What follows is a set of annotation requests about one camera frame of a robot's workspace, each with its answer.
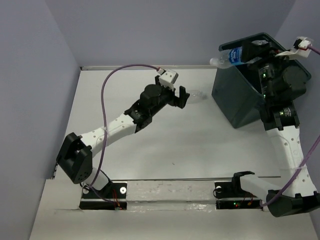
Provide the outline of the clear bottle blue label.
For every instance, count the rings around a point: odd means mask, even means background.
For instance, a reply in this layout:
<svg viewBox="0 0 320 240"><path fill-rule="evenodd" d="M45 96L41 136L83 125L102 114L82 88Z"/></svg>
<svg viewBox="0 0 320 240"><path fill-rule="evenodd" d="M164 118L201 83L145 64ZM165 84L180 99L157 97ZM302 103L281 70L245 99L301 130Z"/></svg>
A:
<svg viewBox="0 0 320 240"><path fill-rule="evenodd" d="M247 62L243 62L241 60L242 50L242 46L223 50L218 57L211 58L209 64L218 69L228 69L233 66L253 64L261 59L260 57L255 57Z"/></svg>

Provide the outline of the clear crushed bottle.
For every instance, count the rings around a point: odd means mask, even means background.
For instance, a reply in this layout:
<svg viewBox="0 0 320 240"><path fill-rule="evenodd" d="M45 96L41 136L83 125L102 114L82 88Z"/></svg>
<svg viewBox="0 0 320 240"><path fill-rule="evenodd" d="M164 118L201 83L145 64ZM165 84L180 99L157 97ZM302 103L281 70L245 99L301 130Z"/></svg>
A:
<svg viewBox="0 0 320 240"><path fill-rule="evenodd" d="M190 96L187 99L187 104L197 104L207 99L207 95L201 90L189 90Z"/></svg>

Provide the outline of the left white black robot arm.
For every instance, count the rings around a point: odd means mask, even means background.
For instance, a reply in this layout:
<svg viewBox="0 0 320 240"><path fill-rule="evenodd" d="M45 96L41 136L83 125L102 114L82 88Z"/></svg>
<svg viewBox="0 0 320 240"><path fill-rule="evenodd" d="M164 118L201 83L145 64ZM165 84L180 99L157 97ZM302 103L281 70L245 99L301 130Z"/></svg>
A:
<svg viewBox="0 0 320 240"><path fill-rule="evenodd" d="M93 166L93 158L103 155L107 146L146 128L165 106L183 109L190 95L183 86L179 88L179 95L175 95L178 76L176 72L165 71L155 77L154 84L144 88L129 109L107 126L81 135L72 132L65 137L56 162L73 184L86 184L101 198L110 194L111 180L101 172L100 166Z"/></svg>

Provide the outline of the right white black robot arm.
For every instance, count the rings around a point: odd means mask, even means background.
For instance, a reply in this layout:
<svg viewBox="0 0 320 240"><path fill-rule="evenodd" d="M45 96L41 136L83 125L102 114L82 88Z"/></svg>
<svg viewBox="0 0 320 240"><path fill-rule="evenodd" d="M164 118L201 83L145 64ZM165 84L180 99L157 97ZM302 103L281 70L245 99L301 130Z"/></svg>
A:
<svg viewBox="0 0 320 240"><path fill-rule="evenodd" d="M235 196L251 193L260 206L268 208L276 218L304 214L320 207L320 194L315 187L300 141L300 121L294 100L306 93L309 79L305 71L292 61L307 57L310 42L298 39L291 50L281 50L273 42L242 43L241 61L258 73L263 96L259 114L267 136L275 150L281 186L257 177L251 171L236 172L230 183Z"/></svg>

